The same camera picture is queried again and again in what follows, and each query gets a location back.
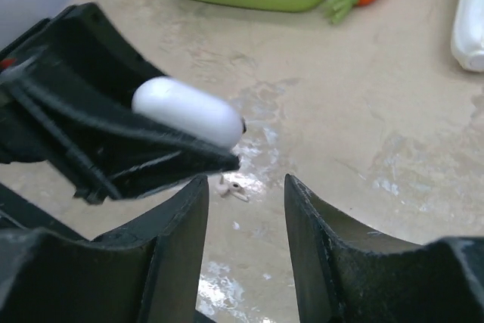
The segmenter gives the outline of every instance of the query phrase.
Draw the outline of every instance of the beige countertop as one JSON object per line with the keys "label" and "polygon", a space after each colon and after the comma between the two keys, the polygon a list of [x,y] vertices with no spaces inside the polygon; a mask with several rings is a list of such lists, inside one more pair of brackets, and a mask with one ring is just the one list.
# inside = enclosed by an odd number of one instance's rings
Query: beige countertop
{"label": "beige countertop", "polygon": [[[321,9],[250,11],[190,0],[98,2],[160,69],[230,100],[248,122],[228,175],[250,202],[212,195],[198,308],[220,322],[291,323],[296,298],[283,178],[373,228],[425,243],[484,233],[482,76],[450,53],[457,0],[378,0],[338,27]],[[45,164],[2,181],[87,237],[162,202],[88,207]]]}

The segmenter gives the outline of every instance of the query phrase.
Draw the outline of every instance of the white oval object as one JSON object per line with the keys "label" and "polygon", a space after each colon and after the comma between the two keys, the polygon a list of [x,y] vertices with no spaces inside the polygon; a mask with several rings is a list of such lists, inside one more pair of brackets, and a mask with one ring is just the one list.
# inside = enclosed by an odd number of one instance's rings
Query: white oval object
{"label": "white oval object", "polygon": [[230,104],[171,77],[138,87],[132,110],[224,149],[232,149],[245,133],[244,119]]}
{"label": "white oval object", "polygon": [[459,0],[451,51],[465,70],[484,72],[484,0]]}

